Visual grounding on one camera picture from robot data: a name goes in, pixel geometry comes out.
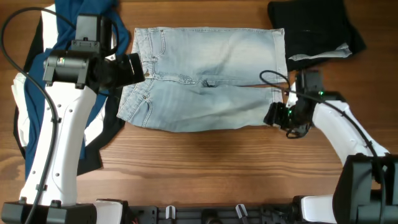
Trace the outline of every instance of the folded jeans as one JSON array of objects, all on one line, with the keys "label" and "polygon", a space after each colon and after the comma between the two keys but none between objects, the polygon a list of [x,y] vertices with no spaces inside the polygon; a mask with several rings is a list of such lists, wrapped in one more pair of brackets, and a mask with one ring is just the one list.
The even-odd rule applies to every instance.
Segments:
[{"label": "folded jeans", "polygon": [[[136,29],[132,52],[147,79],[124,87],[118,117],[173,132],[264,125],[282,93],[246,85],[263,84],[263,70],[287,75],[284,46],[283,29]],[[284,82],[272,73],[265,78]]]}]

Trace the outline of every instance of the black cloth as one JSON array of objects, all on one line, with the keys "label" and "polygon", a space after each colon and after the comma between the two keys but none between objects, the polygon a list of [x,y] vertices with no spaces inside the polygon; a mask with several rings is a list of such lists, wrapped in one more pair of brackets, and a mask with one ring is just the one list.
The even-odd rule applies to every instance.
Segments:
[{"label": "black cloth", "polygon": [[309,56],[334,51],[346,43],[354,54],[366,45],[346,15],[343,0],[293,0],[270,2],[268,15],[273,28],[285,29],[288,71],[300,70],[328,58],[293,61],[293,55]]},{"label": "black cloth", "polygon": [[[30,45],[29,53],[24,65],[24,71],[28,72],[33,64],[36,55],[43,53],[43,21],[40,17],[39,24],[36,28],[35,36]],[[117,118],[120,97],[122,89],[110,90],[108,99],[105,103],[105,117],[103,121],[103,130],[92,142],[85,147],[85,158],[80,159],[77,168],[77,175],[82,175],[87,172],[102,168],[102,161],[100,156],[100,149],[105,147],[117,133],[124,127],[125,121]],[[25,159],[25,148],[22,147],[19,140],[18,133],[18,107],[16,107],[14,114],[14,137],[17,141],[21,154]]]}]

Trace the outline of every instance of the jeans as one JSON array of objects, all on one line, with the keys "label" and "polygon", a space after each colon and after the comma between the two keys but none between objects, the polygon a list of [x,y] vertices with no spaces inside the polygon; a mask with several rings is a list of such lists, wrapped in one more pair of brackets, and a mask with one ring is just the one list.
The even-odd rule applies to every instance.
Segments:
[{"label": "jeans", "polygon": [[246,85],[263,84],[263,70],[287,75],[283,29],[136,29],[132,52],[146,81],[124,87],[118,117],[136,126],[192,132],[265,125],[269,105],[282,101],[276,88]]}]

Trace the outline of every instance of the wood grain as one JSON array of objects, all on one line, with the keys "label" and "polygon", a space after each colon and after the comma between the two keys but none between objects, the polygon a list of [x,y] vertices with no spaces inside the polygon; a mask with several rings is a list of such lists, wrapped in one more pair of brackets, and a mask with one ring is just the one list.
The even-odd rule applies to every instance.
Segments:
[{"label": "wood grain", "polygon": [[[44,1],[3,1],[0,22]],[[252,27],[270,29],[268,1],[126,1],[125,26]],[[398,2],[347,0],[351,22],[368,49],[346,60],[320,65],[324,84],[340,91],[368,132],[398,152]],[[16,17],[5,43],[23,65],[38,12]],[[12,136],[16,71],[0,55],[0,208],[17,200],[24,184],[24,160]],[[131,205],[182,206],[288,202],[295,195],[332,194],[341,164],[330,143],[313,128],[304,139],[288,140],[267,127],[176,134],[130,124],[101,151],[104,168],[78,177],[78,199],[129,200]]]}]

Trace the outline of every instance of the clothing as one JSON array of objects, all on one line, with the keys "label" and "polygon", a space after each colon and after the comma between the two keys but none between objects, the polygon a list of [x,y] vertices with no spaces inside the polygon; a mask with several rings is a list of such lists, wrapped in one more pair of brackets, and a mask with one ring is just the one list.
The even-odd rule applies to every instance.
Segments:
[{"label": "clothing", "polygon": [[123,88],[118,117],[173,132],[264,125],[281,92],[243,86],[263,84],[263,70],[287,75],[284,45],[283,29],[136,29],[132,52],[140,55],[146,81]]},{"label": "clothing", "polygon": [[329,58],[345,58],[366,48],[349,22],[343,0],[270,2],[268,15],[275,29],[284,28],[289,71]]},{"label": "clothing", "polygon": [[[115,6],[116,4],[116,0],[107,0],[101,2],[94,0],[69,0],[55,1],[55,8],[57,13],[63,15],[74,24],[76,24],[77,15],[80,13],[103,14],[113,20],[117,24],[119,30],[119,48],[116,54],[123,54],[129,42],[129,34],[124,28],[120,17],[111,9],[111,7]],[[57,30],[57,43],[53,48],[64,49],[67,46],[67,43],[74,39],[75,31],[66,22],[58,18]],[[44,73],[43,61],[48,57],[50,52],[51,50],[47,49],[44,53],[36,55],[29,71],[29,75],[38,81],[43,88],[45,86],[45,83],[42,80]],[[96,103],[89,115],[87,125],[89,125],[96,118],[97,114],[100,112],[100,109],[104,105],[105,99],[105,96],[100,95],[97,97]],[[29,142],[25,151],[25,173],[27,178],[34,160],[35,149],[37,147],[37,141],[39,140],[40,127],[44,114],[44,97],[31,82],[25,82],[25,102],[30,121]],[[83,149],[84,143],[82,143],[82,152],[80,156],[81,159],[85,157],[85,152]]]}]

